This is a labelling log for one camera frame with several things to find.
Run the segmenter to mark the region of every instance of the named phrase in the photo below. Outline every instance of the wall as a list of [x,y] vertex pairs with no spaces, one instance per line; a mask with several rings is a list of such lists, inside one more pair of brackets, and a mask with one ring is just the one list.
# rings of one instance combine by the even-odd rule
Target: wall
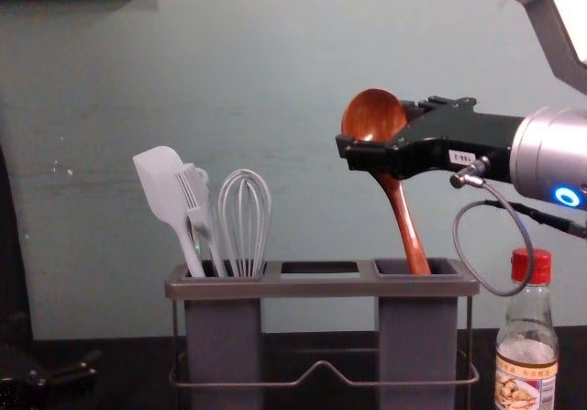
[[[551,75],[513,0],[3,2],[0,37],[0,139],[36,338],[170,334],[162,284],[182,254],[138,183],[131,158],[143,150],[175,148],[214,192],[236,168],[260,172],[274,194],[270,259],[401,256],[382,191],[338,158],[355,93],[474,96],[515,116],[585,103]],[[454,257],[454,215],[486,195],[453,190],[444,172],[405,190],[428,255]],[[528,226],[555,256],[555,321],[585,325],[574,307],[587,301],[584,244]],[[505,286],[522,243],[505,213],[471,214],[462,239]],[[475,326],[497,327],[503,312],[483,293]],[[265,315],[268,331],[371,328],[372,300],[270,302]]]

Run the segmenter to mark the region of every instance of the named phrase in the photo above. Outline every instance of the utensil holder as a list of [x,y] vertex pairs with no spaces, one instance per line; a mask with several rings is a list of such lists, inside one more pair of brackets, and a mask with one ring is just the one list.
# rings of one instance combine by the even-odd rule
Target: utensil holder
[[[176,338],[176,303],[184,302],[187,354],[176,351],[170,381],[178,390],[192,391],[192,410],[262,410],[265,389],[295,389],[316,370],[327,369],[348,387],[378,388],[381,410],[453,410],[455,386],[479,380],[471,360],[471,302],[479,283],[457,260],[428,263],[432,275],[414,276],[406,260],[269,261],[254,279],[188,278],[181,265],[168,277],[165,293],[173,302]],[[287,277],[298,273],[315,278]],[[333,277],[337,273],[353,276]],[[378,300],[378,381],[350,380],[328,360],[287,382],[264,381],[262,298],[365,296]],[[460,296],[468,299],[465,379],[457,379],[456,372]],[[179,378],[183,358],[189,382]]]

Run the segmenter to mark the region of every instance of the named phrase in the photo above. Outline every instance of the white spatula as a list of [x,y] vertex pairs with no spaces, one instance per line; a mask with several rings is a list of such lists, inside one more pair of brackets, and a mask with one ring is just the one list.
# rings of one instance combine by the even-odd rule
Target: white spatula
[[132,160],[153,215],[169,224],[177,234],[192,277],[205,277],[188,231],[183,193],[175,179],[175,173],[183,166],[182,159],[175,150],[159,146],[134,156]]

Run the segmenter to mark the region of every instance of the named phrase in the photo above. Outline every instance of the wooden spoon handle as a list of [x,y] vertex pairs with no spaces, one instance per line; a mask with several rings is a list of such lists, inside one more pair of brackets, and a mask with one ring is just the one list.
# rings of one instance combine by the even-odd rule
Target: wooden spoon handle
[[415,230],[410,210],[405,201],[402,184],[389,174],[378,174],[374,177],[392,204],[397,225],[400,228],[402,241],[404,242],[405,256],[410,273],[416,275],[430,274],[430,266],[428,265],[428,260],[422,247],[422,241]]

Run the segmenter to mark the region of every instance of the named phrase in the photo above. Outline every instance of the wire whisk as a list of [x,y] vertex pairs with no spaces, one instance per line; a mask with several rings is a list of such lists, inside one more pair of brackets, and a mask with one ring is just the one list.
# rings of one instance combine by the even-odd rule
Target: wire whisk
[[258,277],[271,220],[271,191],[256,172],[228,175],[218,196],[218,221],[235,277]]

